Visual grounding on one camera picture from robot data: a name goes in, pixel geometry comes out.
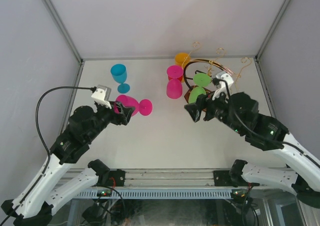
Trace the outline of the gold wire wine glass rack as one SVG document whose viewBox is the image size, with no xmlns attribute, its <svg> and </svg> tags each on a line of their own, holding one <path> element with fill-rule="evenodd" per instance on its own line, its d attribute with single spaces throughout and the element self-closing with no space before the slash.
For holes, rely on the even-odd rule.
<svg viewBox="0 0 320 226">
<path fill-rule="evenodd" d="M 202 45 L 201 43 L 199 42 L 194 42 L 192 44 L 192 47 L 193 47 L 193 50 L 189 52 L 189 55 L 191 56 L 191 54 L 197 50 L 199 50 Z M 211 78 L 213 78 L 213 67 L 216 67 L 218 69 L 221 70 L 221 72 L 227 72 L 228 74 L 230 74 L 234 80 L 234 83 L 232 86 L 235 87 L 236 91 L 238 92 L 239 89 L 237 87 L 237 82 L 239 80 L 239 78 L 241 77 L 241 73 L 243 71 L 244 68 L 250 66 L 252 63 L 253 63 L 253 60 L 252 58 L 248 58 L 248 57 L 244 57 L 244 58 L 241 58 L 241 63 L 243 64 L 242 68 L 240 69 L 240 71 L 238 73 L 235 73 L 234 71 L 232 71 L 231 69 L 229 69 L 228 67 L 226 66 L 223 66 L 221 63 L 218 62 L 218 60 L 220 58 L 223 58 L 226 54 L 226 50 L 223 49 L 223 48 L 218 48 L 216 50 L 216 54 L 218 55 L 217 58 L 215 58 L 214 60 L 209 60 L 209 59 L 192 59 L 190 60 L 190 62 L 188 62 L 183 70 L 183 81 L 185 82 L 185 84 L 187 85 L 188 87 L 188 91 L 186 92 L 186 94 L 184 95 L 184 98 L 185 100 L 188 102 L 188 99 L 189 99 L 189 95 L 190 95 L 190 92 L 192 90 L 192 88 L 195 86 L 194 82 L 193 82 L 193 78 L 190 78 L 190 77 L 187 77 L 186 76 L 186 71 L 187 71 L 187 68 L 188 66 L 190 66 L 191 64 L 193 63 L 205 63 L 207 64 L 207 66 L 205 66 L 207 72 L 202 72 L 202 71 L 199 71 L 199 70 L 196 70 L 194 73 L 197 74 L 197 73 L 205 73 L 207 74 L 208 76 L 210 76 Z M 210 90 L 208 90 L 206 87 L 204 88 L 206 93 L 211 93 Z"/>
</svg>

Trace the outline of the pink wine glass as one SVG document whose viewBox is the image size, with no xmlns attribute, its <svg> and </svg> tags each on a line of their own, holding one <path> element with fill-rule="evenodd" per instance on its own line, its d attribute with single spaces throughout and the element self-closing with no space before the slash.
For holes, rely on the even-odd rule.
<svg viewBox="0 0 320 226">
<path fill-rule="evenodd" d="M 183 76 L 184 72 L 180 66 L 172 65 L 167 68 L 167 76 L 178 78 Z M 182 96 L 183 86 L 182 82 L 178 80 L 170 80 L 166 86 L 166 94 L 171 99 L 178 99 Z"/>
<path fill-rule="evenodd" d="M 153 104 L 149 99 L 138 102 L 133 97 L 121 94 L 116 98 L 116 101 L 121 102 L 125 107 L 134 107 L 132 116 L 135 116 L 138 112 L 143 116 L 148 116 L 153 111 Z"/>
</svg>

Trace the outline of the green plastic wine glass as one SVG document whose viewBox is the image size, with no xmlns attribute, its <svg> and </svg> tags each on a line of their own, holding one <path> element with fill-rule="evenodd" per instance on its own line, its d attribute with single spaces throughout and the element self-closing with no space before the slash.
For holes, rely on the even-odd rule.
<svg viewBox="0 0 320 226">
<path fill-rule="evenodd" d="M 205 73 L 195 74 L 193 77 L 193 82 L 195 86 L 192 88 L 188 103 L 194 103 L 200 94 L 206 94 L 205 87 L 211 83 L 212 79 Z"/>
</svg>

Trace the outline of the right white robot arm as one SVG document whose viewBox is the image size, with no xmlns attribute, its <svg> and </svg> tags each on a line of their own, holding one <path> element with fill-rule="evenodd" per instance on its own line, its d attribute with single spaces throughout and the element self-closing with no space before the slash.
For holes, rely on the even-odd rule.
<svg viewBox="0 0 320 226">
<path fill-rule="evenodd" d="M 186 104 L 194 122 L 205 110 L 204 121 L 217 119 L 231 128 L 251 146 L 278 157 L 290 169 L 279 170 L 253 165 L 237 159 L 230 171 L 235 185 L 268 185 L 295 195 L 304 204 L 320 206 L 320 161 L 308 152 L 277 119 L 259 113 L 259 104 L 244 92 L 217 98 L 199 95 Z"/>
</svg>

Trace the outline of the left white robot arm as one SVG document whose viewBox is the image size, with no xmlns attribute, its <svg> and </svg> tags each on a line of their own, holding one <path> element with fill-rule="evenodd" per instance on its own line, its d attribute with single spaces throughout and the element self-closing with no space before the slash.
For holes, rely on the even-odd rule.
<svg viewBox="0 0 320 226">
<path fill-rule="evenodd" d="M 14 225 L 48 225 L 57 211 L 91 186 L 107 187 L 110 169 L 99 159 L 88 163 L 79 175 L 56 188 L 59 180 L 89 150 L 91 143 L 109 124 L 127 125 L 135 110 L 121 102 L 95 104 L 75 109 L 64 132 L 56 139 L 46 162 L 27 188 L 1 208 Z"/>
</svg>

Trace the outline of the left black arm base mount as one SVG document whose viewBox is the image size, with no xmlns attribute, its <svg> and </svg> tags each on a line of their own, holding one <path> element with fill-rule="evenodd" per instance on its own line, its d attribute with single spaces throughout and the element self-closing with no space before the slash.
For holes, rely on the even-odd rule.
<svg viewBox="0 0 320 226">
<path fill-rule="evenodd" d="M 111 170 L 107 175 L 100 176 L 97 186 L 101 187 L 123 187 L 125 185 L 126 172 L 121 169 Z"/>
</svg>

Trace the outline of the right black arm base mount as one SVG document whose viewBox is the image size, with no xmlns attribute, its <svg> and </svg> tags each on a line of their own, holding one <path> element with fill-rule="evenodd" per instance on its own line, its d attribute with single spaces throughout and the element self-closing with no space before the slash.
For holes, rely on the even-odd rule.
<svg viewBox="0 0 320 226">
<path fill-rule="evenodd" d="M 232 172 L 229 170 L 215 170 L 213 179 L 215 186 L 249 187 L 260 186 L 256 182 L 247 182 L 242 178 L 242 172 Z"/>
</svg>

